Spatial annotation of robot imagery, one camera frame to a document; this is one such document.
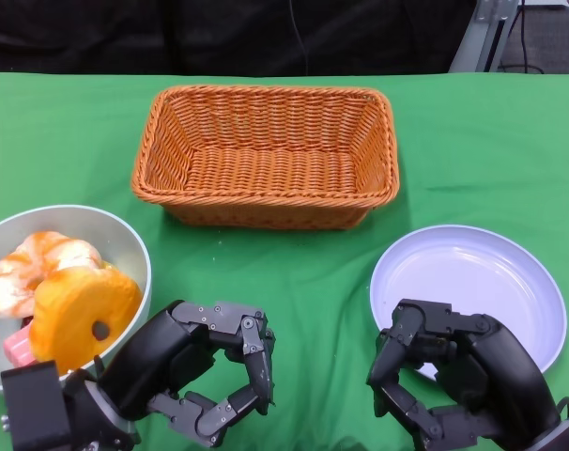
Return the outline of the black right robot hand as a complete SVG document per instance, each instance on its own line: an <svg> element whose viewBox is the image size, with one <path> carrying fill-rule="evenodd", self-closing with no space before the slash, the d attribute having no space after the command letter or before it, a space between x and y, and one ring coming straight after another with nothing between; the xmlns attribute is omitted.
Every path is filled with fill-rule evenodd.
<svg viewBox="0 0 569 451"><path fill-rule="evenodd" d="M450 406L426 408L399 382L403 367L431 364ZM404 299L377 339L369 370L375 414L391 414L418 450L457 450L480 438L524 450L561 422L546 380L514 334L485 314Z"/></svg>

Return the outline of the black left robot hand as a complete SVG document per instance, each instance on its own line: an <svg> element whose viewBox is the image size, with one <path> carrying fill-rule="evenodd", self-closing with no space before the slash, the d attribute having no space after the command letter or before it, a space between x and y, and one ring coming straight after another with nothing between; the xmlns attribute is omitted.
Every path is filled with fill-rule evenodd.
<svg viewBox="0 0 569 451"><path fill-rule="evenodd" d="M160 413L182 436L217 447L228 428L249 413L268 413L274 344L274 332L258 307L175 301L119 349L96 386L119 417L133 422ZM220 402L195 392L181 397L181 389L212 368L218 351L244 365L248 383Z"/></svg>

